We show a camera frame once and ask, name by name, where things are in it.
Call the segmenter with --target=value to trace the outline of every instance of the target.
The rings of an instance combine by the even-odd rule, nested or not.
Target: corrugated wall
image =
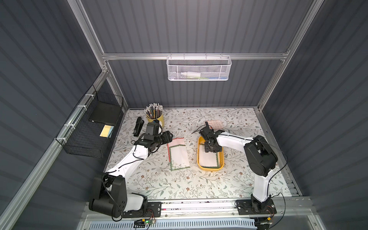
[[[169,81],[166,61],[109,61],[130,107],[256,106],[280,61],[235,60],[228,81]]]
[[[105,53],[279,53],[311,0],[82,0]],[[256,106],[279,61],[233,61],[226,82],[170,82],[164,61],[110,61],[129,107]]]
[[[2,213],[101,70],[67,1],[0,1],[0,37]],[[98,168],[60,153],[14,229],[73,229]]]
[[[82,0],[105,53],[279,53],[311,1]]]
[[[328,229],[366,229],[368,1],[325,1],[264,109]]]

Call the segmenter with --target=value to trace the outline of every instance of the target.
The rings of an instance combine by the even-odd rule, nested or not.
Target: wire basket
[[[123,98],[109,93],[93,93],[73,124],[70,125],[65,138],[59,141],[68,154],[103,158],[110,153],[123,118],[123,112],[120,112],[111,136],[108,138],[100,137],[105,124],[89,121],[90,115],[100,102],[121,108]]]
[[[170,81],[226,81],[229,79],[230,56],[168,56],[167,78]]]

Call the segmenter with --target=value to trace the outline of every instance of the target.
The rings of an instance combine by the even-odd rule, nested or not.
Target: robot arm
[[[123,216],[133,210],[139,211],[139,215],[146,213],[147,197],[140,194],[127,194],[125,181],[143,160],[155,152],[154,150],[157,151],[161,145],[173,140],[173,135],[169,131],[161,132],[159,123],[148,123],[146,132],[134,143],[131,151],[106,173],[95,176],[89,202],[90,210],[113,217]],[[111,192],[109,192],[106,188],[111,185]]]
[[[255,173],[252,207],[255,212],[264,210],[270,200],[268,184],[275,174],[273,169],[277,162],[277,156],[265,138],[260,135],[246,138],[223,130],[214,132],[208,123],[199,133],[206,140],[206,152],[220,152],[222,147],[230,147],[245,153],[249,167]]]

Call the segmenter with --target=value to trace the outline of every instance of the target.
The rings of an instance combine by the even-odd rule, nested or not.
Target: black stapler
[[[135,137],[138,137],[139,136],[139,133],[141,132],[142,130],[142,127],[143,127],[143,124],[144,124],[144,120],[142,120],[141,117],[138,117],[137,118],[137,122],[135,124],[135,128],[134,128],[134,132],[133,132],[133,135]]]

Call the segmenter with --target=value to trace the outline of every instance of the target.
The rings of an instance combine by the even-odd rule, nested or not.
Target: white cloth
[[[219,153],[205,152],[205,145],[199,145],[199,165],[205,168],[216,168],[220,167]]]
[[[167,144],[167,149],[169,151],[171,171],[190,167],[184,138],[173,139],[172,142]]]

